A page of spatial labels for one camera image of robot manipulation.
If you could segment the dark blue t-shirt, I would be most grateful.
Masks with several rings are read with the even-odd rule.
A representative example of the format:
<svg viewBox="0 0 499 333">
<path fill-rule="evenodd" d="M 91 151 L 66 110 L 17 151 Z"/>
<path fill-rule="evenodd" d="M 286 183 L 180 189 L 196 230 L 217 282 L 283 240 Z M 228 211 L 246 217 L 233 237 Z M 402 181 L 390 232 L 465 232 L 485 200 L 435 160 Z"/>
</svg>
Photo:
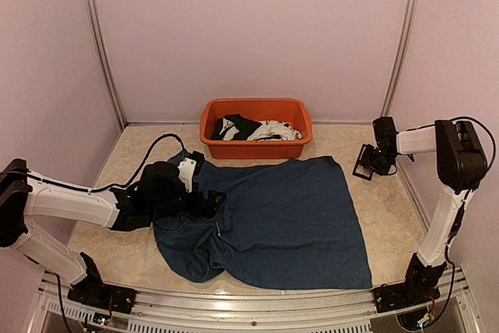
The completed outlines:
<svg viewBox="0 0 499 333">
<path fill-rule="evenodd" d="M 244 168 L 206 163 L 196 180 L 227 199 L 213 218 L 179 214 L 154 223 L 157 248 L 176 274 L 207 282 L 227 272 L 264 289 L 371 287 L 359 219 L 332 157 Z"/>
</svg>

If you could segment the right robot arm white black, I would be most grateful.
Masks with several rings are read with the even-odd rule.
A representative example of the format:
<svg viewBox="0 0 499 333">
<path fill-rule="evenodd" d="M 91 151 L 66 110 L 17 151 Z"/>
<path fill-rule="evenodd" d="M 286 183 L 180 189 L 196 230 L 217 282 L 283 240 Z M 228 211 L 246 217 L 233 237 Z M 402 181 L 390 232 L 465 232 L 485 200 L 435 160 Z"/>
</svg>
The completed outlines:
<svg viewBox="0 0 499 333">
<path fill-rule="evenodd" d="M 399 156 L 413 159 L 415 154 L 435 153 L 437 176 L 442 185 L 428 232 L 412 255 L 405 280 L 399 284 L 399 299 L 414 305 L 436 290 L 445 268 L 451 262 L 449 250 L 465 211 L 481 181 L 491 170 L 494 158 L 488 158 L 475 128 L 485 125 L 470 116 L 438 119 L 431 124 L 397 131 L 390 116 L 373 121 L 376 143 L 362 146 L 355 166 L 360 178 L 371 180 L 374 174 L 388 176 L 397 172 Z"/>
</svg>

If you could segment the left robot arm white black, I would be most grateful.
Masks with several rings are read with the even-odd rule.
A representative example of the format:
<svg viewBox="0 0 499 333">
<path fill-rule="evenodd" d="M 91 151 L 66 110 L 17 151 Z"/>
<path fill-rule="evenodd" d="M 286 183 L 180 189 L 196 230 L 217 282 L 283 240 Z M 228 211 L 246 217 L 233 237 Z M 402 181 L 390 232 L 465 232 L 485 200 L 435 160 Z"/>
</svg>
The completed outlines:
<svg viewBox="0 0 499 333">
<path fill-rule="evenodd" d="M 204 162 L 200 152 L 182 149 L 178 164 L 142 160 L 128 182 L 90 188 L 49 179 L 16 158 L 1 172 L 1 246 L 64 278 L 71 299 L 99 306 L 117 292 L 133 294 L 132 289 L 104 283 L 90 256 L 70 250 L 33 218 L 64 218 L 118 232 L 147 228 L 179 214 L 212 218 L 226 195 L 200 190 L 194 179 Z"/>
</svg>

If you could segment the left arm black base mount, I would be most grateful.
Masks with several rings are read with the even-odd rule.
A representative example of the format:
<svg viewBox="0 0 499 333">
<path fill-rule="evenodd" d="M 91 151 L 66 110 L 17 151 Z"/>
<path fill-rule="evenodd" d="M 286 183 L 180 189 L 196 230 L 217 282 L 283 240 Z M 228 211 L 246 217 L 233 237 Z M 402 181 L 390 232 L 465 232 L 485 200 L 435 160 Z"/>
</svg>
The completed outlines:
<svg viewBox="0 0 499 333">
<path fill-rule="evenodd" d="M 137 291 L 117 285 L 73 286 L 68 291 L 68 299 L 101 310 L 131 314 Z"/>
</svg>

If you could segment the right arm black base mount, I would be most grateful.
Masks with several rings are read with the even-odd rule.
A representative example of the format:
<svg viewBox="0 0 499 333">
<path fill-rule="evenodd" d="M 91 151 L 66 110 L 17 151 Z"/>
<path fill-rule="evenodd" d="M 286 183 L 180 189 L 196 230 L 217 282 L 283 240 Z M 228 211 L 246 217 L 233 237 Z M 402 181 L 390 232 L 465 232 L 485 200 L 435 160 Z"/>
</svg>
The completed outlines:
<svg viewBox="0 0 499 333">
<path fill-rule="evenodd" d="M 378 313 L 400 310 L 430 302 L 440 296 L 438 287 L 407 289 L 404 282 L 393 285 L 383 284 L 373 289 L 374 302 Z"/>
</svg>

